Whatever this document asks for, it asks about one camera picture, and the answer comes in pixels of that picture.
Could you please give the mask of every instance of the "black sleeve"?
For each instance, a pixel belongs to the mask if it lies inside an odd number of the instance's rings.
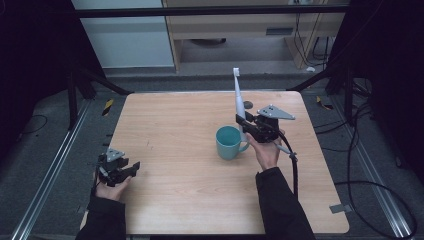
[[[299,201],[278,167],[256,175],[267,239],[315,239]]]
[[[125,204],[91,197],[85,226],[75,240],[125,240]]]

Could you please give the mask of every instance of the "table top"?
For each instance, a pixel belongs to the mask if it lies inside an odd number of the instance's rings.
[[[299,201],[315,233],[345,233],[340,199],[298,92],[243,91],[256,110],[269,104],[296,120],[279,120],[297,152]],[[263,234],[255,175],[261,171],[249,147],[221,159],[215,133],[235,123],[234,92],[137,93],[127,97],[110,147],[140,161],[122,196],[128,234]],[[279,167],[292,186],[292,165],[281,153]]]

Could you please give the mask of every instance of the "wall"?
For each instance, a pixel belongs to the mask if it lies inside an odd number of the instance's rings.
[[[154,8],[160,0],[72,0],[76,9]],[[174,67],[164,17],[81,19],[102,67]]]

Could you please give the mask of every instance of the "ceramic mug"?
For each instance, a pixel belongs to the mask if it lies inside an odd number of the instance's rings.
[[[216,132],[216,148],[218,155],[225,160],[234,159],[237,154],[245,151],[249,143],[240,147],[240,131],[233,126],[224,126]]]

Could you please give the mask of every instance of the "hand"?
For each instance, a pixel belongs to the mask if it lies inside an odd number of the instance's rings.
[[[261,165],[262,170],[265,171],[269,168],[277,167],[278,157],[280,156],[280,149],[275,144],[281,145],[281,139],[278,138],[270,143],[258,143],[250,133],[246,133],[246,137],[250,145],[255,149],[256,159]]]
[[[106,183],[102,183],[97,179],[96,197],[119,201],[125,188],[127,188],[130,183],[131,178],[131,176],[128,176],[122,183],[116,184],[115,187],[109,187]]]

